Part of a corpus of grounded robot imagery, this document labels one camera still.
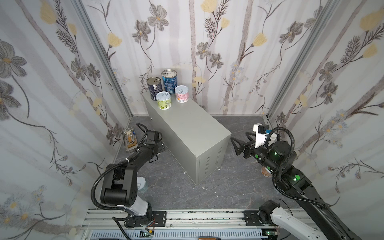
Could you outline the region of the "green label can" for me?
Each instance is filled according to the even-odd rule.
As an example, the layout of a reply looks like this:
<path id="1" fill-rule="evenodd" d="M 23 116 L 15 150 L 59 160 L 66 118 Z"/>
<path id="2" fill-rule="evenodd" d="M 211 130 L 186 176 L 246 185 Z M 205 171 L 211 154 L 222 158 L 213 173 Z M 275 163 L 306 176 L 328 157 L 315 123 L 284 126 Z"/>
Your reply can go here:
<path id="1" fill-rule="evenodd" d="M 168 92 L 160 92 L 156 95 L 159 109 L 168 110 L 172 106 L 171 94 Z"/>

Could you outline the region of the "pink label can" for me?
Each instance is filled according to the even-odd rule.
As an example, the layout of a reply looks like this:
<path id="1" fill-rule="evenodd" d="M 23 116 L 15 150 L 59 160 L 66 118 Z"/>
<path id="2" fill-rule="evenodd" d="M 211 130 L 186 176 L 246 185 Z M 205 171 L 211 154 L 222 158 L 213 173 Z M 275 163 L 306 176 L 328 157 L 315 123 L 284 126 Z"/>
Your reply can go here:
<path id="1" fill-rule="evenodd" d="M 175 95 L 178 103 L 186 103 L 189 100 L 189 88 L 183 85 L 177 86 Z"/>

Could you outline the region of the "dark navy tall can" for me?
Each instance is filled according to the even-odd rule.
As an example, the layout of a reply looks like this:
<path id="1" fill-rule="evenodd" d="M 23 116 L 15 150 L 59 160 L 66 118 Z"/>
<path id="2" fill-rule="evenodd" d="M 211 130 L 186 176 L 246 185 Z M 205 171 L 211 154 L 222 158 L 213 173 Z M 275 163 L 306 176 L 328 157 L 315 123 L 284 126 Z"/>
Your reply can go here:
<path id="1" fill-rule="evenodd" d="M 156 101 L 157 94 L 163 91 L 162 80 L 159 77 L 150 77 L 147 79 L 148 89 L 151 95 L 151 99 Z"/>

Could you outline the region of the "blue label tall can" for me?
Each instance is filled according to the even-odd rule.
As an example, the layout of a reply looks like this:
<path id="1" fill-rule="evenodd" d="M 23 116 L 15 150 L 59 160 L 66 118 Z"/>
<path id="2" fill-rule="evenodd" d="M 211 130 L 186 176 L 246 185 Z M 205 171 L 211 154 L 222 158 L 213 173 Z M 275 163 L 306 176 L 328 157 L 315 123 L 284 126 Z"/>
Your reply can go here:
<path id="1" fill-rule="evenodd" d="M 178 85 L 177 72 L 167 69 L 162 71 L 163 86 L 166 92 L 175 94 L 175 88 Z"/>

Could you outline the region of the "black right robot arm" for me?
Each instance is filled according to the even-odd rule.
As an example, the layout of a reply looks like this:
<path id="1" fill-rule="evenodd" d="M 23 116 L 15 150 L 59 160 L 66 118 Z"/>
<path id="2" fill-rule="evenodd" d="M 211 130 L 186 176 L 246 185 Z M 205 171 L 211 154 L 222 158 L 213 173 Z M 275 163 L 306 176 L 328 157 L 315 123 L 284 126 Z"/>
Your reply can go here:
<path id="1" fill-rule="evenodd" d="M 247 132 L 249 142 L 231 138 L 236 154 L 253 157 L 272 174 L 275 189 L 284 197 L 297 202 L 316 224 L 314 229 L 287 213 L 278 203 L 269 200 L 260 206 L 258 220 L 263 225 L 276 225 L 300 240 L 358 240 L 355 234 L 331 209 L 313 186 L 310 179 L 293 166 L 297 156 L 295 138 L 286 128 L 265 131 L 262 144 L 257 135 Z"/>

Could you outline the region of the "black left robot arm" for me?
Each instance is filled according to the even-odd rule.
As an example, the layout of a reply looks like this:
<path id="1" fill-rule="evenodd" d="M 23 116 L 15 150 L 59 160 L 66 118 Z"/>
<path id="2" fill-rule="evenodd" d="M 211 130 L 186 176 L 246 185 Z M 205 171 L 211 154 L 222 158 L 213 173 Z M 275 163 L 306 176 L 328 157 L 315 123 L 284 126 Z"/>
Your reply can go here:
<path id="1" fill-rule="evenodd" d="M 113 217 L 119 227 L 124 222 L 126 228 L 155 224 L 151 204 L 138 196 L 138 171 L 144 164 L 157 161 L 159 153 L 164 151 L 162 133 L 141 123 L 136 126 L 144 133 L 137 148 L 127 158 L 108 165 L 91 188 L 91 200 L 98 209 L 128 214 L 125 218 Z"/>

